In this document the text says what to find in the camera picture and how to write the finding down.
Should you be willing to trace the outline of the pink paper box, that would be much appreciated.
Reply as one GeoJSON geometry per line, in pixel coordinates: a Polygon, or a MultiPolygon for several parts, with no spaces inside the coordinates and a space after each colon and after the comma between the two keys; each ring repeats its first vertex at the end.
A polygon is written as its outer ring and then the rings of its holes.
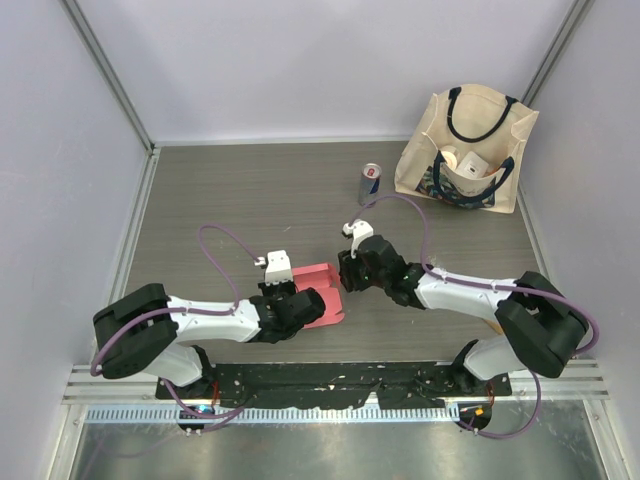
{"type": "Polygon", "coordinates": [[[315,289],[325,304],[324,314],[305,329],[313,329],[339,324],[345,314],[340,295],[338,272],[330,263],[320,263],[295,267],[292,270],[295,286],[299,290],[315,289]]]}

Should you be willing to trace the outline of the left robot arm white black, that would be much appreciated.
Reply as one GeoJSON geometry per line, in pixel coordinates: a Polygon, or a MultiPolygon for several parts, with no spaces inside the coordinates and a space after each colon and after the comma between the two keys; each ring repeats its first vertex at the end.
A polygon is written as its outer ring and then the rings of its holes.
{"type": "Polygon", "coordinates": [[[147,284],[94,315],[98,352],[91,374],[115,380],[144,372],[200,399],[213,385],[204,342],[275,344],[320,319],[325,309],[315,289],[294,285],[233,303],[189,301],[167,295],[160,283],[147,284]]]}

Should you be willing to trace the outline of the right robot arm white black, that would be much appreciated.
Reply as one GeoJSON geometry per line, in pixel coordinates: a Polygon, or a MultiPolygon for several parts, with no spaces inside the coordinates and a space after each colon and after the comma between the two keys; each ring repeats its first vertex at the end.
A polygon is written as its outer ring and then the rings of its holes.
{"type": "Polygon", "coordinates": [[[465,395],[512,371],[559,377],[589,330],[585,315],[536,272],[497,281],[453,276],[405,261],[380,235],[340,252],[338,261],[348,292],[376,287],[403,307],[453,311],[500,327],[501,335],[470,341],[454,360],[451,380],[465,395]]]}

